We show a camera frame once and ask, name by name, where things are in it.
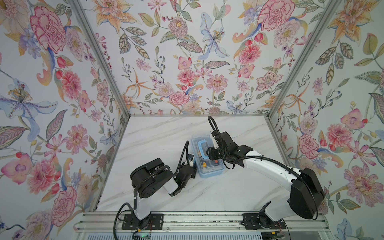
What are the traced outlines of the blue transparent plastic toolbox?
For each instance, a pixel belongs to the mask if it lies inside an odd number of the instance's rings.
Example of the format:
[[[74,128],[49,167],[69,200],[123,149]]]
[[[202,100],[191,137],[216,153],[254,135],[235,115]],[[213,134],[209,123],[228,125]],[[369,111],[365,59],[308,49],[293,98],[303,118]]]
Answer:
[[[193,135],[191,138],[191,144],[193,149],[193,155],[195,156],[195,164],[201,178],[210,178],[221,175],[225,170],[224,163],[221,159],[218,159],[219,164],[215,165],[214,161],[211,161],[206,153],[209,147],[213,147],[214,144],[208,135]]]

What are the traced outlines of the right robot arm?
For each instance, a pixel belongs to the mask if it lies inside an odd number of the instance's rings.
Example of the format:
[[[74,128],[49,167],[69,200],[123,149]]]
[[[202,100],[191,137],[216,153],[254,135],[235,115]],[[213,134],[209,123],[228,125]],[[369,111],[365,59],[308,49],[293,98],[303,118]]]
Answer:
[[[300,170],[267,158],[251,147],[237,145],[227,132],[212,131],[213,147],[206,154],[210,160],[222,159],[225,163],[253,170],[284,187],[289,195],[267,202],[258,212],[257,220],[265,228],[284,218],[298,216],[316,220],[319,207],[325,199],[315,172],[309,168]]]

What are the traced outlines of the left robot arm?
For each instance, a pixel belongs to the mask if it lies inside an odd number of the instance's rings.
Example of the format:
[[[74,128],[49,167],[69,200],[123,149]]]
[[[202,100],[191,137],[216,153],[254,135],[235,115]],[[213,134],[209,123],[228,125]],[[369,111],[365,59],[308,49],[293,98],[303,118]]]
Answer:
[[[171,197],[178,195],[189,182],[194,179],[197,166],[193,161],[179,164],[173,173],[171,168],[157,158],[136,168],[130,175],[134,188],[133,213],[138,220],[143,220],[151,214],[147,200],[158,190],[164,189]]]

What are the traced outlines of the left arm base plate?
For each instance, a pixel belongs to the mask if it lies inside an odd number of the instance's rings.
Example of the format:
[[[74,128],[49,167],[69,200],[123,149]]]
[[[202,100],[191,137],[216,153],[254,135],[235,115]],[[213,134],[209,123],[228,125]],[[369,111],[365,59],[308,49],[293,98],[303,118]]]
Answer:
[[[162,230],[164,214],[149,214],[143,220],[139,220],[135,214],[124,216],[122,230]]]

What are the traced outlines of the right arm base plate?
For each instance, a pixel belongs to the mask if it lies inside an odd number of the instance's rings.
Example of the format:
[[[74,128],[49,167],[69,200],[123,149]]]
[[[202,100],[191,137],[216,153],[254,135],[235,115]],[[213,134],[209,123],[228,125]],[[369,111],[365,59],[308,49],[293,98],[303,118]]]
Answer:
[[[266,215],[259,213],[242,214],[241,225],[246,230],[284,230],[287,228],[283,219],[273,222]]]

